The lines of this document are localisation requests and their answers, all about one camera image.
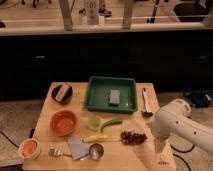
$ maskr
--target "green tray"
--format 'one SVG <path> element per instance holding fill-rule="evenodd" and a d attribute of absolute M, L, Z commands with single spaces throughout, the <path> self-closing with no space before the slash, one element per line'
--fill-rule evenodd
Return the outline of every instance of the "green tray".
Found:
<path fill-rule="evenodd" d="M 110 90 L 120 91 L 119 105 L 109 104 Z M 138 109 L 134 79 L 91 77 L 87 87 L 84 107 L 90 111 L 131 114 Z"/>

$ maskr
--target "bowl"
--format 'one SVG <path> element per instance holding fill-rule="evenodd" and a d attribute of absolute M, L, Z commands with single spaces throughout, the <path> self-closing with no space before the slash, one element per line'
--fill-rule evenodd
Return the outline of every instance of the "bowl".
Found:
<path fill-rule="evenodd" d="M 71 97 L 72 97 L 72 94 L 73 94 L 73 89 L 72 89 L 72 86 L 69 86 L 69 89 L 67 91 L 67 93 L 65 94 L 64 98 L 62 99 L 62 101 L 58 101 L 56 100 L 56 96 L 59 92 L 59 90 L 61 89 L 62 87 L 62 84 L 61 85 L 58 85 L 56 86 L 53 90 L 52 90 L 52 93 L 51 93 L 51 97 L 58 103 L 62 104 L 62 105 L 65 105 L 65 104 L 68 104 Z"/>
<path fill-rule="evenodd" d="M 23 159 L 35 159 L 41 153 L 39 142 L 34 138 L 24 140 L 18 149 L 18 154 Z"/>
<path fill-rule="evenodd" d="M 50 120 L 50 129 L 55 136 L 71 134 L 76 127 L 76 114 L 70 110 L 61 110 L 54 113 Z"/>

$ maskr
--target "cable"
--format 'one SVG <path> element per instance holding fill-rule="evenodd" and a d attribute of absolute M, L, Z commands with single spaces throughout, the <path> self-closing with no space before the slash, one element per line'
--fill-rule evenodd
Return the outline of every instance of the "cable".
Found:
<path fill-rule="evenodd" d="M 19 148 L 19 146 L 17 144 L 15 144 L 5 133 L 3 133 L 1 130 L 0 130 L 0 133 L 11 143 L 13 144 L 16 148 Z"/>
<path fill-rule="evenodd" d="M 185 165 L 186 165 L 186 167 L 188 168 L 188 170 L 191 171 L 191 168 L 190 168 L 189 164 L 186 162 L 186 160 L 184 160 L 184 158 L 182 158 L 181 156 L 179 156 L 179 155 L 177 155 L 177 154 L 173 154 L 173 156 L 175 156 L 175 157 L 181 159 L 181 160 L 185 163 Z"/>
<path fill-rule="evenodd" d="M 182 150 L 178 150 L 177 148 L 175 148 L 173 145 L 170 145 L 171 148 L 179 153 L 189 153 L 191 152 L 194 148 L 195 148 L 195 145 L 193 144 L 192 147 L 189 149 L 189 150 L 185 150 L 185 151 L 182 151 Z"/>

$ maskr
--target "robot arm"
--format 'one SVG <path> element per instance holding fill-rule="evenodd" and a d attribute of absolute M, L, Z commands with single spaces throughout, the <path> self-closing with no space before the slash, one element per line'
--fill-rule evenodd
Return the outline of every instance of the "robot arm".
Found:
<path fill-rule="evenodd" d="M 191 113 L 189 104 L 176 99 L 160 108 L 151 123 L 151 132 L 156 140 L 165 140 L 173 132 L 206 152 L 213 154 L 213 129 L 187 118 Z"/>

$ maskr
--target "orange bowl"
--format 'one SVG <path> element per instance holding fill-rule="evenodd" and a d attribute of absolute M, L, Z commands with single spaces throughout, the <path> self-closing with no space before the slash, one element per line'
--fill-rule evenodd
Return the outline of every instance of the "orange bowl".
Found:
<path fill-rule="evenodd" d="M 77 123 L 76 114 L 70 110 L 62 110 L 52 115 L 50 129 L 55 136 L 66 136 L 71 134 Z"/>
<path fill-rule="evenodd" d="M 41 147 L 34 138 L 24 140 L 18 149 L 19 155 L 24 159 L 34 159 L 41 153 Z"/>

